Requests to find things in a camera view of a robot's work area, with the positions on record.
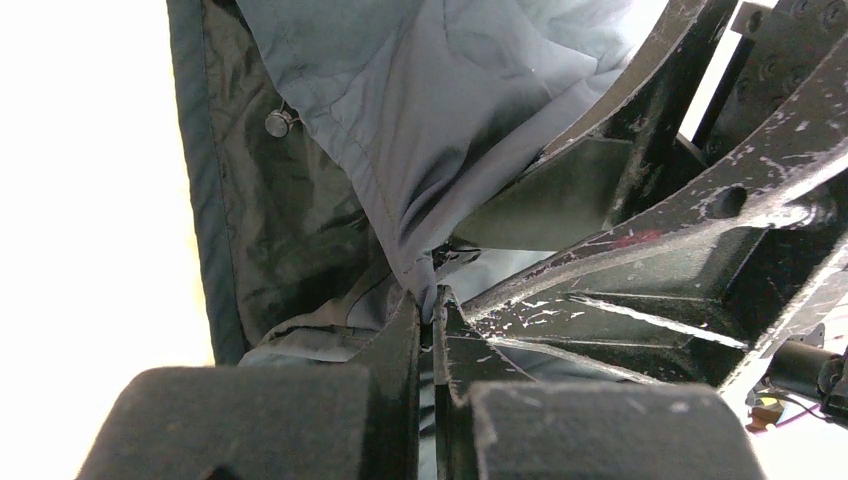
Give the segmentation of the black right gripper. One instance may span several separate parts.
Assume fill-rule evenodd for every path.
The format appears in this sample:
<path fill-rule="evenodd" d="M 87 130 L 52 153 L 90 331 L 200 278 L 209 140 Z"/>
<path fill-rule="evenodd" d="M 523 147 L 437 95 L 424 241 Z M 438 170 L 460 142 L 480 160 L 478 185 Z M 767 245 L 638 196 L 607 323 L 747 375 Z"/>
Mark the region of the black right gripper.
<path fill-rule="evenodd" d="M 450 237 L 481 249 L 558 251 L 626 213 L 647 154 L 673 142 L 732 1 L 670 1 L 601 98 Z M 842 0 L 743 1 L 741 40 L 693 143 L 711 165 L 773 114 L 847 32 Z"/>

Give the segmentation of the grey gradient zip jacket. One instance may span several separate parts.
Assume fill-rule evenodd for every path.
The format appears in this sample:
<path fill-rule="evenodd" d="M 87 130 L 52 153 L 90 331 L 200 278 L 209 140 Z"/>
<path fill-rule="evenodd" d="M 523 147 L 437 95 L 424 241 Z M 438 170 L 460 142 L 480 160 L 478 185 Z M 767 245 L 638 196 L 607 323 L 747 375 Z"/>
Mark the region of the grey gradient zip jacket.
<path fill-rule="evenodd" d="M 405 294 L 555 251 L 450 237 L 611 87 L 661 1 L 170 1 L 213 355 L 351 359 Z"/>

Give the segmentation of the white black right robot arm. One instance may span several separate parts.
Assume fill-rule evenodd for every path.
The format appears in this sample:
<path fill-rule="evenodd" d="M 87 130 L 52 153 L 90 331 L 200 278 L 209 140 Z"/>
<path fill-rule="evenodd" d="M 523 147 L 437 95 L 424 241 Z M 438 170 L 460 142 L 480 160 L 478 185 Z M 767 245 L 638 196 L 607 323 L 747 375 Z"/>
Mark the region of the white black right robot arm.
<path fill-rule="evenodd" d="M 492 208 L 615 166 L 603 228 L 442 299 L 440 405 L 472 382 L 700 383 L 847 412 L 821 323 L 847 292 L 847 5 L 674 1 L 633 67 Z"/>

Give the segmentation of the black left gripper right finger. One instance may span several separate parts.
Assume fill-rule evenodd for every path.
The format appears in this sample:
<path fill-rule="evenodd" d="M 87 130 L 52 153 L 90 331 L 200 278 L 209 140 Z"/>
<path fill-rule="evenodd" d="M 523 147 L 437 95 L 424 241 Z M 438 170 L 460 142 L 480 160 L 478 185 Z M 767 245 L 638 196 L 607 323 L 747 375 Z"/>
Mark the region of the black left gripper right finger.
<path fill-rule="evenodd" d="M 546 382 L 464 320 L 442 286 L 433 310 L 440 479 L 760 479 L 733 411 L 708 387 Z"/>

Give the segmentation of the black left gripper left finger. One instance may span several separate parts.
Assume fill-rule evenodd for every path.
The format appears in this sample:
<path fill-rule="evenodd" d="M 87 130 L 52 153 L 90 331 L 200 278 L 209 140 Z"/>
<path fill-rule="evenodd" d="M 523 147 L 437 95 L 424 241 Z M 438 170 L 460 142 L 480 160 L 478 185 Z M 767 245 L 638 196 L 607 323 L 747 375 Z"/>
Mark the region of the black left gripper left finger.
<path fill-rule="evenodd" d="M 413 479 L 419 312 L 334 365 L 170 367 L 116 399 L 83 479 Z"/>

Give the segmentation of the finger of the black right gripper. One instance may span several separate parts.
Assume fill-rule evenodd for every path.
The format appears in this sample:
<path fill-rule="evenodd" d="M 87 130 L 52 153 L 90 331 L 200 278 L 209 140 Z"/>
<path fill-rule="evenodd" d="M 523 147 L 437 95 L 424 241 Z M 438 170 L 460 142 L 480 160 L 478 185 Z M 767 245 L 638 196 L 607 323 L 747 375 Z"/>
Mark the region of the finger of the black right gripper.
<path fill-rule="evenodd" d="M 464 320 L 503 355 L 745 386 L 847 258 L 846 35 L 720 160 L 677 130 L 641 166 L 621 219 L 468 300 Z"/>

